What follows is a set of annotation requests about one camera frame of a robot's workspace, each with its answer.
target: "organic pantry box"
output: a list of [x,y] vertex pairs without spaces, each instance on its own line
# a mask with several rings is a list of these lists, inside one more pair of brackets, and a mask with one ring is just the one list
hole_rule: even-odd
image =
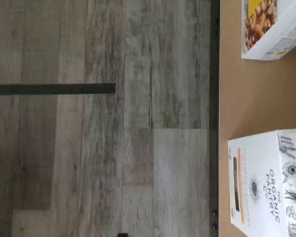
[[242,0],[241,57],[279,59],[296,46],[296,0]]
[[296,129],[228,141],[231,222],[249,237],[296,237]]

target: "laminate flooring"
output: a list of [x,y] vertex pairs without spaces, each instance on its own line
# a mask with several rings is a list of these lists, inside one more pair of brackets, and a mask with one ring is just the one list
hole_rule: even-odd
[[0,0],[0,237],[209,237],[208,0]]

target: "brown table surface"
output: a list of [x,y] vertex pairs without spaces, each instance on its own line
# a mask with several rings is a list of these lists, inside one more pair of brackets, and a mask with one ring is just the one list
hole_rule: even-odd
[[241,0],[221,0],[219,236],[242,237],[230,223],[227,140],[296,128],[296,48],[280,60],[241,59]]

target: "food image on box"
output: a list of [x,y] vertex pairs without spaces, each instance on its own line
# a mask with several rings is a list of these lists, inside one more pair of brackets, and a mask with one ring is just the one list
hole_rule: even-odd
[[242,58],[275,60],[294,47],[296,0],[242,0]]
[[245,45],[249,50],[275,23],[276,0],[248,0],[245,18]]
[[228,141],[231,222],[249,237],[296,237],[296,129]]

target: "white box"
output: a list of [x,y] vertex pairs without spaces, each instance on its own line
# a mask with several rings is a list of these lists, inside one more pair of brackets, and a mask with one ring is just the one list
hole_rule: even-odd
[[296,237],[296,129],[228,141],[231,222],[249,237]]
[[296,46],[296,0],[242,0],[241,57],[275,60]]

